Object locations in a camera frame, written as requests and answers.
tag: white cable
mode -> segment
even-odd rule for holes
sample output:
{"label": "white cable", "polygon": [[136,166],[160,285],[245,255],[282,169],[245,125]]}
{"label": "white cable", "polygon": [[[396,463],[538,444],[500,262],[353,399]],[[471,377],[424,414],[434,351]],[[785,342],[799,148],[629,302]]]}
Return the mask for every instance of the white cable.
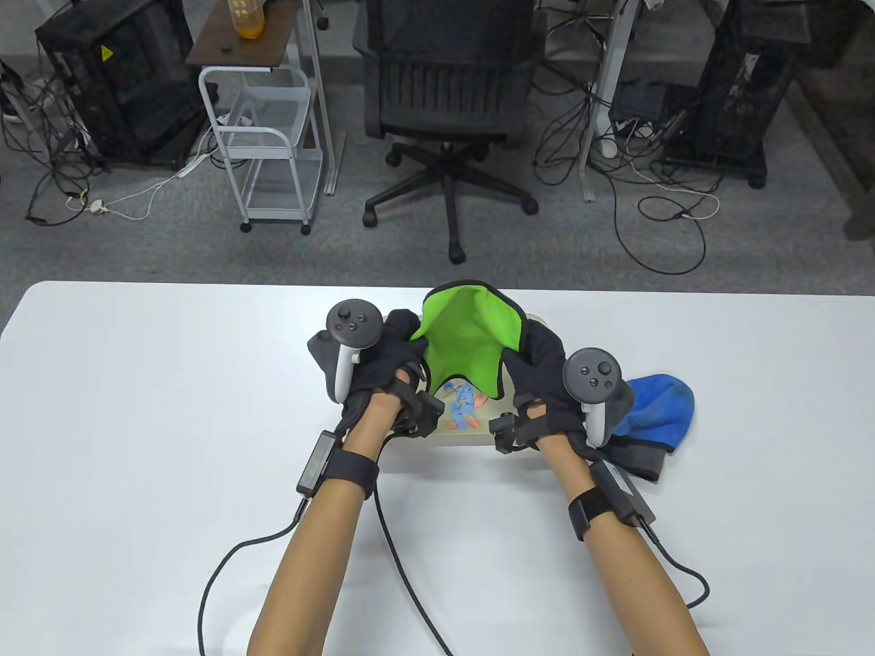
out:
{"label": "white cable", "polygon": [[647,180],[650,184],[656,185],[660,189],[662,189],[666,192],[690,193],[694,196],[702,196],[704,198],[711,199],[717,204],[717,206],[714,208],[714,211],[712,213],[708,214],[707,216],[693,216],[692,214],[688,214],[685,212],[681,215],[684,217],[684,219],[693,219],[695,221],[704,221],[706,219],[710,219],[710,218],[714,217],[720,211],[720,199],[717,196],[715,196],[713,193],[698,192],[695,189],[672,189],[671,187],[667,187],[665,185],[659,184],[658,182],[656,182],[656,180],[652,180],[652,179],[648,178],[646,175],[644,175],[643,173],[641,173],[638,169],[635,168],[635,163],[632,160],[629,160],[629,165],[632,167],[632,170],[635,171],[635,173],[638,175],[639,178]]}
{"label": "white cable", "polygon": [[[635,133],[635,130],[637,130],[637,129],[638,129],[638,119],[636,118],[635,124],[632,126],[632,129],[629,130],[629,136],[626,137],[626,152],[629,151],[629,140],[632,138],[632,135]],[[706,219],[713,218],[720,211],[720,199],[717,196],[715,196],[713,193],[698,192],[695,189],[672,189],[671,187],[667,187],[667,186],[659,184],[658,182],[656,182],[656,180],[652,180],[652,179],[648,178],[646,175],[644,175],[638,169],[636,169],[634,157],[629,158],[629,165],[632,167],[632,170],[635,171],[635,173],[638,175],[639,178],[647,180],[651,185],[656,185],[660,189],[662,189],[663,191],[677,192],[677,193],[691,193],[694,196],[702,196],[704,198],[713,199],[717,203],[717,206],[714,208],[714,211],[712,213],[710,213],[708,216],[693,216],[692,214],[684,212],[683,214],[681,214],[681,216],[684,217],[684,219],[693,219],[694,221],[704,221]]]}
{"label": "white cable", "polygon": [[[198,151],[197,151],[197,153],[195,153],[194,157],[191,160],[189,160],[189,164],[191,162],[193,162],[194,160],[198,159],[199,157],[201,157],[200,151],[204,146],[204,140],[211,134],[213,134],[213,131],[211,129],[204,132],[203,136],[200,138],[200,142],[198,143]],[[213,150],[208,152],[206,155],[210,156],[217,150],[218,150],[218,148],[214,148]],[[178,178],[182,173],[185,173],[186,175],[188,173],[190,173],[191,171],[188,170],[187,167],[188,167],[188,164],[186,166],[184,166],[182,169],[180,169],[179,171],[177,171],[176,173],[174,173],[168,179],[162,180],[161,182],[157,182],[156,184],[154,184],[150,187],[147,187],[146,189],[143,189],[141,192],[131,193],[127,196],[123,196],[122,198],[119,198],[116,200],[110,200],[108,203],[102,203],[101,207],[100,207],[100,213],[109,212],[111,214],[115,214],[116,216],[120,216],[123,219],[127,219],[129,221],[145,221],[152,214],[152,205],[155,203],[155,197],[158,195],[158,192],[160,192],[162,189],[164,189],[165,185],[167,185],[168,183],[170,183],[173,180],[175,180],[176,178]],[[149,192],[152,192],[152,195],[149,198],[149,206],[146,208],[146,214],[144,214],[143,216],[128,216],[125,213],[118,212],[117,210],[110,208],[110,206],[117,205],[124,200],[135,199],[137,196],[142,196],[143,194],[149,193]]]}

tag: shoe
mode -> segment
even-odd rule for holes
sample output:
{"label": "shoe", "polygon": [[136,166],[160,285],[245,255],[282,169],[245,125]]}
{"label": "shoe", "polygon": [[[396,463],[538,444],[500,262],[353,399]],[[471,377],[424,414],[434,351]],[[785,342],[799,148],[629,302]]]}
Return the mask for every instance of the shoe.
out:
{"label": "shoe", "polygon": [[3,111],[3,121],[7,123],[21,123],[21,116],[18,115],[18,112],[12,107],[12,103],[9,100],[9,97],[2,91],[0,91],[0,109]]}

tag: green bag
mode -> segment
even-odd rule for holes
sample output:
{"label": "green bag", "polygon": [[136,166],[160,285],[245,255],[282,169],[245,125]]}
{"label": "green bag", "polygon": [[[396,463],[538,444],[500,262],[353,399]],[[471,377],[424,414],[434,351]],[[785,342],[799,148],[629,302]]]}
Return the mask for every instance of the green bag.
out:
{"label": "green bag", "polygon": [[478,280],[447,283],[423,301],[423,323],[412,339],[426,337],[429,393],[462,378],[491,399],[504,396],[501,354],[525,343],[526,314],[492,285]]}

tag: black device box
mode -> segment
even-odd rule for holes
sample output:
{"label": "black device box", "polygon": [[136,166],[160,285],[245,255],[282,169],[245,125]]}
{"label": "black device box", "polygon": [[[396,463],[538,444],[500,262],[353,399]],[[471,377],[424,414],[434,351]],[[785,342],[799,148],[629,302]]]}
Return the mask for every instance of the black device box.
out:
{"label": "black device box", "polygon": [[206,120],[181,0],[88,0],[37,29],[110,163],[181,168]]}
{"label": "black device box", "polygon": [[696,92],[669,89],[670,111],[686,109],[688,115],[661,161],[765,186],[762,138],[809,42],[803,4],[731,0]]}

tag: chair base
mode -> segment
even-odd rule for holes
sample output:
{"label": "chair base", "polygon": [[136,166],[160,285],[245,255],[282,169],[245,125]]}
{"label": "chair base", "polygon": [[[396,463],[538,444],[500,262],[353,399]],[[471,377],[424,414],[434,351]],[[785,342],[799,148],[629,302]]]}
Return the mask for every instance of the chair base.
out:
{"label": "chair base", "polygon": [[409,157],[422,164],[425,168],[402,180],[397,185],[392,185],[385,192],[378,193],[373,198],[365,201],[365,213],[361,218],[361,222],[365,227],[376,227],[376,207],[378,205],[385,203],[387,200],[396,199],[399,196],[439,182],[444,189],[446,222],[450,231],[450,262],[461,264],[465,261],[466,255],[459,241],[459,219],[456,215],[455,193],[457,182],[466,182],[469,185],[512,196],[519,200],[523,212],[529,216],[537,214],[539,209],[537,201],[525,189],[511,185],[483,171],[477,171],[467,165],[472,159],[482,162],[486,159],[488,153],[489,147],[487,144],[474,144],[466,146],[461,150],[454,150],[450,144],[445,143],[441,145],[439,153],[433,153],[419,146],[394,143],[392,150],[386,156],[386,164],[394,167],[401,163],[402,157]]}

